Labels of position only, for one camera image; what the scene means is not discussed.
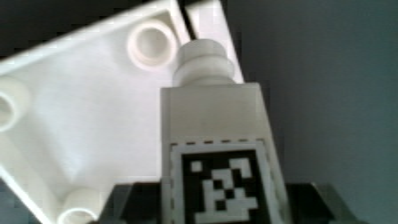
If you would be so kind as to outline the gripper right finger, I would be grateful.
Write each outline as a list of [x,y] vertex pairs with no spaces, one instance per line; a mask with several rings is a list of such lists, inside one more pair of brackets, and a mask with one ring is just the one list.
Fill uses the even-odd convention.
[[294,224],[370,224],[352,213],[331,184],[287,184]]

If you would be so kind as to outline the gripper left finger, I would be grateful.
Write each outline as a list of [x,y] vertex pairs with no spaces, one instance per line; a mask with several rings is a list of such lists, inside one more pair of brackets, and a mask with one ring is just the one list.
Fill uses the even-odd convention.
[[161,183],[118,184],[97,224],[162,224]]

